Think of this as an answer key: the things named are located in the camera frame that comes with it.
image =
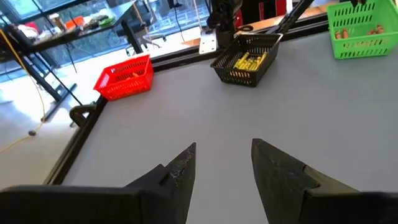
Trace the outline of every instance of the black metal stand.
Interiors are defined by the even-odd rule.
[[[136,51],[136,54],[143,53],[144,51],[142,50],[141,46],[139,45],[139,42],[134,35],[134,32],[132,31],[131,27],[127,24],[126,21],[122,21],[121,23],[123,27],[123,31],[127,36],[127,41],[132,45],[134,50]]]
[[[57,86],[54,89],[44,79],[48,75],[48,73],[52,73],[51,68],[48,73],[45,73],[44,70],[39,65],[37,65],[35,62],[33,62],[33,60],[30,60],[33,65],[28,63],[28,61],[24,57],[21,57],[21,60],[22,60],[22,63],[25,65],[27,71],[29,72],[30,75],[32,75],[32,78],[37,82],[37,84],[40,85],[41,87],[43,87],[43,89],[47,93],[49,93],[52,96],[52,98],[54,98],[54,102],[52,103],[50,109],[46,112],[44,117],[41,118],[42,122],[46,122],[49,118],[52,117],[52,115],[54,115],[54,113],[57,111],[57,109],[62,104],[64,99],[69,95],[70,91],[73,91],[76,88],[77,84],[76,83],[72,84],[70,87],[67,87],[68,89],[64,88],[60,84],[59,86]],[[37,70],[34,69],[33,66],[35,66],[40,72],[42,72],[43,76],[40,75],[40,73],[37,72]]]
[[[54,68],[59,68],[60,64],[54,60],[47,52],[39,52],[39,55],[51,66]]]
[[[66,45],[66,49],[67,49],[67,52],[68,52],[69,59],[70,59],[72,65],[73,65],[73,68],[75,69],[75,72],[77,73],[75,62],[73,61],[72,54],[70,53],[68,44]]]

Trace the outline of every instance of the plastic basket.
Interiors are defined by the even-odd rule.
[[[398,9],[391,0],[368,0],[353,7],[344,2],[327,9],[329,32],[336,59],[388,55],[398,43]],[[367,35],[377,25],[383,34]],[[347,39],[336,39],[336,31],[348,31]]]
[[[154,69],[150,55],[144,55],[105,68],[94,89],[108,100],[149,91]]]
[[[282,34],[242,34],[211,64],[222,82],[256,87],[268,67],[278,54]],[[267,52],[266,59],[256,71],[233,68],[246,53],[261,56]]]

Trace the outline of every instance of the window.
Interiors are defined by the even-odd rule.
[[[181,30],[198,26],[198,18],[192,0],[181,0],[181,7],[176,8],[178,23]],[[165,35],[180,31],[175,18],[174,9],[169,8],[167,0],[151,0],[149,4],[155,12],[156,22],[150,27],[151,34],[163,33]],[[205,0],[197,0],[197,7],[201,24],[205,24],[209,16]]]
[[[58,12],[60,17],[64,22],[69,21],[72,17],[77,16],[89,16],[99,12],[108,6],[106,0],[92,0],[86,4],[79,4],[77,6],[71,7],[69,9]],[[40,18],[34,21],[39,31],[51,27],[48,21],[44,18]],[[92,57],[94,54],[98,54],[105,51],[110,51],[114,48],[126,45],[127,41],[125,38],[120,38],[116,35],[113,30],[106,30],[95,35],[91,35],[84,39],[75,40],[72,43],[66,45],[61,45],[49,49],[47,52],[60,64],[70,63],[69,54],[67,47],[70,50],[73,60],[79,60],[86,57]]]
[[[29,17],[33,14],[40,13],[40,10],[46,10],[60,4],[64,4],[63,0],[6,0],[11,5],[14,12],[19,18]]]
[[[4,24],[4,23],[9,24],[10,20],[8,20],[8,18],[0,11],[0,25]]]

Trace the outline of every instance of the chair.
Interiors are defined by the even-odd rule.
[[[129,1],[130,0],[107,0],[110,7],[115,7]],[[163,40],[166,41],[166,36],[164,34],[147,35],[145,31],[145,26],[149,27],[151,24],[154,24],[157,21],[154,10],[149,6],[146,0],[137,0],[134,1],[134,4],[136,5],[137,10],[139,11],[140,16],[145,24],[141,24],[141,21],[139,20],[139,17],[137,16],[134,9],[132,9],[131,11],[131,18],[127,20],[127,24],[135,33],[139,43],[144,45],[146,49],[148,49],[147,44],[152,44],[160,48],[158,44],[154,43],[151,40],[163,38]],[[121,26],[118,26],[116,28],[116,34],[120,37],[125,36],[124,30]],[[126,53],[128,56],[130,56],[129,49],[131,48],[131,45],[126,47]]]

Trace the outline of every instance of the gray table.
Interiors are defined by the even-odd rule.
[[[188,223],[267,223],[250,156],[262,138],[358,190],[398,191],[397,51],[335,60],[327,33],[283,42],[257,88],[221,83],[211,61],[108,103],[64,184],[123,186],[197,142]]]

